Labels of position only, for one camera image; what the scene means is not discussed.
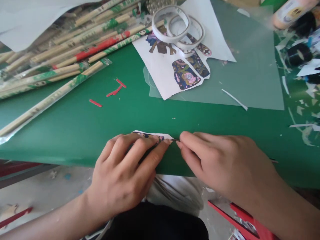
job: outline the green tabletop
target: green tabletop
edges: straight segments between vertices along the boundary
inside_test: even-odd
[[[285,111],[184,102],[149,97],[144,63],[132,45],[109,55],[112,65],[75,88],[0,146],[0,158],[93,167],[105,143],[133,130],[168,133],[184,131],[246,135],[270,157],[287,183],[320,188],[320,149],[303,143],[301,133],[288,128]],[[127,88],[116,96],[106,94]],[[0,128],[34,106],[68,80],[5,99],[0,103]],[[288,97],[284,92],[285,104]],[[102,104],[99,108],[89,102]],[[192,176],[176,144],[172,144],[157,173]]]

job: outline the printed paper cutout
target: printed paper cutout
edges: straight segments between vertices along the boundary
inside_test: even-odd
[[[193,70],[182,59],[178,59],[172,63],[174,70],[174,79],[180,89],[185,90],[198,84],[201,79],[193,72]]]
[[[158,140],[157,144],[159,144],[161,141],[165,140],[165,139],[169,139],[172,141],[176,141],[173,137],[171,137],[169,134],[165,134],[165,133],[146,133],[146,132],[142,132],[139,130],[134,130],[133,133],[137,133],[140,136],[143,136],[145,138],[155,138]]]

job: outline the white paper strip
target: white paper strip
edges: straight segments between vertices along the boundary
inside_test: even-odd
[[[223,90],[226,94],[228,94],[230,97],[232,97],[237,103],[239,103],[246,111],[248,110],[248,107],[243,105],[238,99],[236,99],[234,96],[232,96],[230,93],[228,93],[226,90]]]
[[[290,95],[285,76],[282,76],[282,84],[284,86],[284,89],[286,90],[286,93]]]

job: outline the white paper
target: white paper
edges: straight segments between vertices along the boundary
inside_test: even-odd
[[[224,40],[210,0],[187,0],[181,5],[181,8],[185,13],[195,17],[204,25],[206,34],[201,43],[211,50],[211,54],[205,56],[198,49],[196,49],[196,53],[199,55],[203,65],[207,68],[207,71],[209,72],[208,75],[205,76],[202,74],[201,76],[189,61],[180,56],[178,51],[176,54],[170,55],[169,47],[166,47],[166,54],[159,53],[158,46],[154,48],[153,53],[150,53],[149,51],[152,46],[146,41],[147,36],[133,42],[134,47],[149,70],[149,73],[164,100],[178,92],[197,87],[203,83],[204,79],[208,79],[210,77],[210,68],[206,62],[208,57],[236,62]],[[188,65],[184,65],[187,69],[187,71],[184,71],[184,73],[186,73],[184,77],[190,79],[190,84],[187,84],[186,81],[175,80],[179,78],[173,68],[173,64],[178,65],[177,60],[182,60],[184,64]]]
[[[173,137],[171,137],[169,134],[166,134],[166,133],[146,133],[146,132],[142,132],[142,131],[139,131],[139,130],[134,130],[132,132],[139,132],[139,133],[144,133],[144,134],[149,134],[149,135],[156,135],[156,136],[164,137],[164,139],[174,140]]]
[[[2,0],[0,41],[15,52],[22,51],[66,11],[88,2],[97,0]]]
[[[297,76],[307,76],[310,74],[320,73],[319,70],[315,70],[315,68],[320,67],[320,59],[312,59],[308,64],[304,65]]]

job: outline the translucent plastic sheet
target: translucent plastic sheet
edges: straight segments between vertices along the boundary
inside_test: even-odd
[[[259,12],[264,13],[258,21],[256,15],[248,18],[237,12],[237,7],[223,1],[211,2],[222,33],[237,63],[209,59],[210,79],[197,88],[175,94],[169,99],[238,105],[221,90],[225,89],[247,107],[284,110],[274,53],[274,35],[267,27],[267,21],[273,13],[272,8],[258,8]],[[146,68],[144,77],[150,85],[149,96],[160,98]]]

